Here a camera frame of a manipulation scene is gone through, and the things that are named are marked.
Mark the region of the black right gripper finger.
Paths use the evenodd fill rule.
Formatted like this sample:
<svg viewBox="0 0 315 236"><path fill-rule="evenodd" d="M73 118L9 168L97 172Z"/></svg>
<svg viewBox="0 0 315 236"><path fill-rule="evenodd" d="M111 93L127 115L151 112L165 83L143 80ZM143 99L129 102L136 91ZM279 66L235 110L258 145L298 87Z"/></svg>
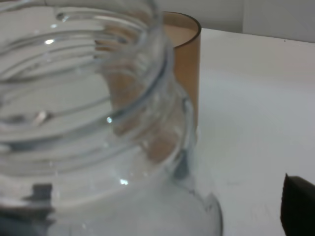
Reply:
<svg viewBox="0 0 315 236"><path fill-rule="evenodd" d="M285 176L281 224L287 236L315 235L315 185L298 176Z"/></svg>

